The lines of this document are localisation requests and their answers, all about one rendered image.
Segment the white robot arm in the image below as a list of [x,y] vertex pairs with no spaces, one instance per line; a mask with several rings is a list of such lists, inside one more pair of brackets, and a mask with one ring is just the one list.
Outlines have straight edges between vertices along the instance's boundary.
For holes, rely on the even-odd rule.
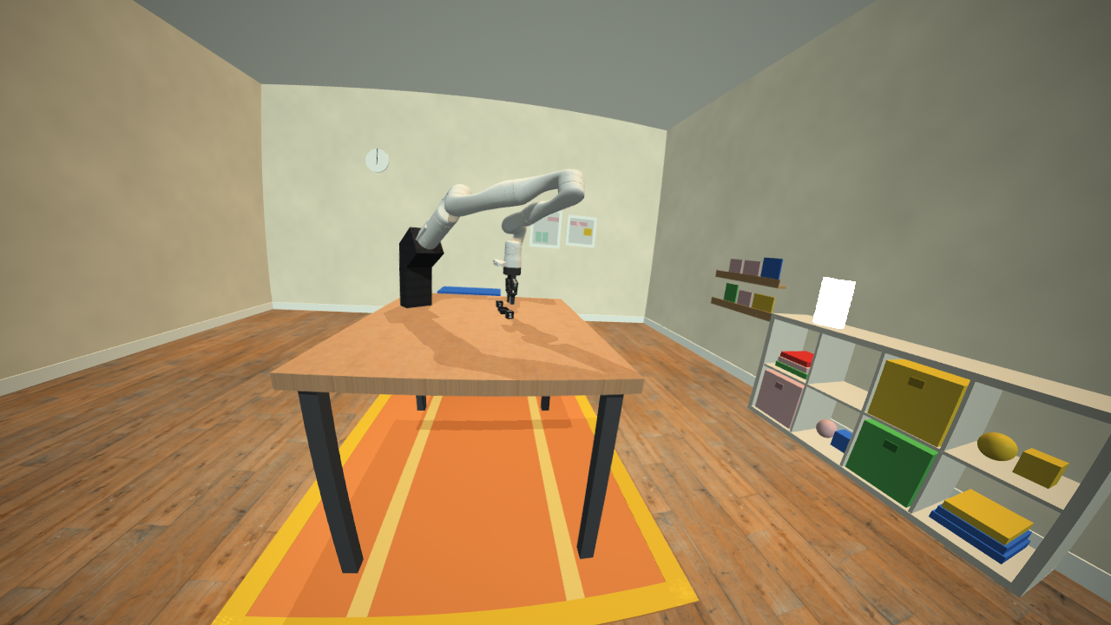
[[[459,216],[469,216],[477,211],[496,208],[521,206],[546,191],[558,189],[552,201],[536,201],[521,211],[503,219],[506,234],[514,234],[506,241],[504,260],[496,260],[496,266],[523,266],[523,239],[527,226],[536,224],[544,216],[583,201],[584,178],[579,170],[565,169],[558,173],[533,175],[516,181],[503,181],[487,188],[482,193],[458,183],[450,188],[431,218],[420,229],[416,240],[421,246],[434,249],[447,233],[456,226]],[[521,228],[523,226],[523,228]],[[422,230],[422,231],[421,231]]]

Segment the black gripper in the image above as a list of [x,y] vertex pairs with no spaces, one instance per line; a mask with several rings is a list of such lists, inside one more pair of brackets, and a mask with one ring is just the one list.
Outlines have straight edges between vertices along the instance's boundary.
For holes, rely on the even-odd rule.
[[[516,279],[516,275],[517,274],[521,274],[521,268],[504,266],[503,268],[503,274],[508,274],[508,278],[506,278],[507,302],[510,302],[511,305],[514,305],[516,304],[516,295],[517,295],[517,279]],[[507,280],[508,280],[508,282],[507,282]],[[516,281],[516,282],[512,282],[512,281]],[[511,282],[512,282],[512,284],[511,284]],[[509,290],[508,290],[508,285],[509,285]],[[510,290],[511,290],[511,292],[510,292]],[[513,293],[513,290],[516,290],[514,293]]]

